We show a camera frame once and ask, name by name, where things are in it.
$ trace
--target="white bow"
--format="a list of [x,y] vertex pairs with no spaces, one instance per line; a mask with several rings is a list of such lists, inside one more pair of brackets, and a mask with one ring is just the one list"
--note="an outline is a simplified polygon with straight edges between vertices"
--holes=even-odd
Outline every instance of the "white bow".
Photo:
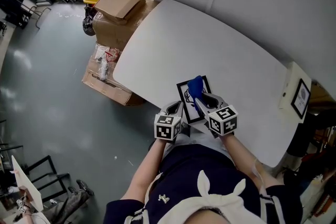
[[239,195],[245,186],[246,180],[242,179],[228,195],[209,194],[210,181],[202,170],[197,179],[201,197],[190,197],[180,201],[160,219],[158,224],[183,224],[189,216],[204,207],[220,210],[231,224],[265,224],[262,219],[244,207],[244,201]]

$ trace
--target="black frame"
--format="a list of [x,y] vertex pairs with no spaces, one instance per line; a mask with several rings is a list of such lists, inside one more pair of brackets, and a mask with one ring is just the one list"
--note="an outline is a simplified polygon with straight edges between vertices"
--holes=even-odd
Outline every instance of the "black frame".
[[[299,111],[299,110],[297,109],[297,107],[295,106],[295,100],[296,100],[296,98],[298,97],[299,90],[300,90],[302,84],[303,84],[303,86],[305,87],[305,89],[309,92],[309,95],[308,95],[308,99],[307,99],[307,104],[306,104],[306,106],[305,106],[305,109],[304,109],[304,111],[303,111],[303,114],[301,115],[300,111]],[[311,94],[311,93],[310,93],[310,91],[309,91],[307,85],[305,84],[305,82],[303,81],[303,79],[300,79],[300,81],[299,81],[299,85],[298,85],[298,87],[297,87],[297,89],[296,89],[296,92],[295,92],[295,94],[294,94],[294,98],[293,98],[293,100],[292,100],[292,102],[291,102],[292,107],[294,108],[295,112],[296,112],[297,115],[300,117],[300,119],[303,119],[303,116],[304,116],[304,114],[306,113],[306,110],[307,110],[307,107],[308,107],[308,103],[309,103],[309,99],[310,99],[310,94]]]
[[[208,79],[206,78],[206,76],[202,76],[202,79],[204,80],[207,92],[211,93],[211,89],[210,89],[210,86],[209,86],[209,83],[208,83]],[[189,117],[187,106],[186,106],[186,103],[185,103],[184,97],[183,97],[183,92],[181,90],[181,87],[184,86],[184,85],[186,85],[189,81],[191,81],[191,80],[180,82],[180,83],[176,84],[176,86],[177,86],[177,90],[179,92],[181,101],[183,102],[183,110],[184,110],[184,113],[185,113],[185,117],[187,118],[187,121],[190,124],[190,123],[194,123],[194,122],[203,120],[204,116],[200,116],[200,117],[198,117],[196,119],[193,119],[193,120],[191,120],[190,117]]]

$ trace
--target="white box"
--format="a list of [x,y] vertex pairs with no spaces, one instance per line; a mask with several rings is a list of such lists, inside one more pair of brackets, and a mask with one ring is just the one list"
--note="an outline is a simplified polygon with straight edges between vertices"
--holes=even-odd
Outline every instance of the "white box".
[[209,128],[219,135],[225,135],[237,129],[238,113],[233,105],[209,113]]
[[181,117],[157,114],[154,120],[154,137],[174,141],[181,131]]

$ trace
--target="blue object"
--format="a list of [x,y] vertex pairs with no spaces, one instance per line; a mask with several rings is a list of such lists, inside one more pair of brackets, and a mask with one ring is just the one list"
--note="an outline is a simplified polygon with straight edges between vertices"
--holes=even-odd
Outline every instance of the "blue object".
[[198,107],[195,103],[195,98],[199,98],[202,100],[202,92],[203,92],[203,79],[201,76],[197,76],[196,78],[190,80],[188,83],[189,94],[194,100],[195,109],[199,112]]

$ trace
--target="navy shirt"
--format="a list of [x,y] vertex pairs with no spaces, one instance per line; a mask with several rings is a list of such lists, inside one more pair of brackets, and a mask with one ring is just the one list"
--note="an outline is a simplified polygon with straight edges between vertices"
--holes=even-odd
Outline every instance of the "navy shirt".
[[[193,144],[177,146],[162,161],[160,165],[162,176],[154,183],[145,206],[150,223],[157,223],[181,200],[200,196],[197,177],[201,170],[211,182],[209,194],[230,194],[235,186],[245,179],[246,187],[240,194],[244,200],[244,207],[260,216],[260,196],[253,181],[238,171],[224,154]],[[300,223],[302,205],[299,195],[284,185],[269,187],[266,192],[270,196],[278,197],[286,223]],[[159,195],[166,195],[170,200],[165,204],[158,200]],[[124,223],[126,217],[135,216],[135,212],[143,208],[144,204],[137,200],[112,201],[107,204],[104,224]],[[278,223],[276,211],[269,205],[267,205],[267,222]]]

